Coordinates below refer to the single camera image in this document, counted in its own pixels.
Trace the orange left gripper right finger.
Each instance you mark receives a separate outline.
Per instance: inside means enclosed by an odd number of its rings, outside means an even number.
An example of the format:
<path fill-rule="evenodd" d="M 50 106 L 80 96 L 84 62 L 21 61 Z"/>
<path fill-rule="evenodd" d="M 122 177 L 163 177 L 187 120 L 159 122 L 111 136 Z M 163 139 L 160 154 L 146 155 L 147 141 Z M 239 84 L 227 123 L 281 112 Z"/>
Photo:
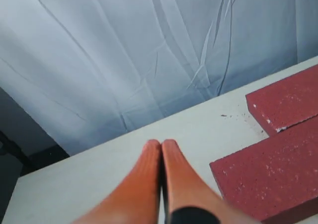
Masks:
<path fill-rule="evenodd" d="M 166 224 L 258 223 L 213 191 L 186 160 L 175 140 L 165 140 L 161 149 Z"/>

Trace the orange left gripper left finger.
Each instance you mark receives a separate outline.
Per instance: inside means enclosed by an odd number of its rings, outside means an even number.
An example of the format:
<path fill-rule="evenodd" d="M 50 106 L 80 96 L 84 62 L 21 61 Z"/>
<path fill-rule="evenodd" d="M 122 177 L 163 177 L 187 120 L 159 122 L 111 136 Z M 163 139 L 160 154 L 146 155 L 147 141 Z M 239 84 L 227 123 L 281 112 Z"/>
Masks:
<path fill-rule="evenodd" d="M 160 202 L 160 143 L 149 140 L 129 174 L 75 224 L 156 224 Z"/>

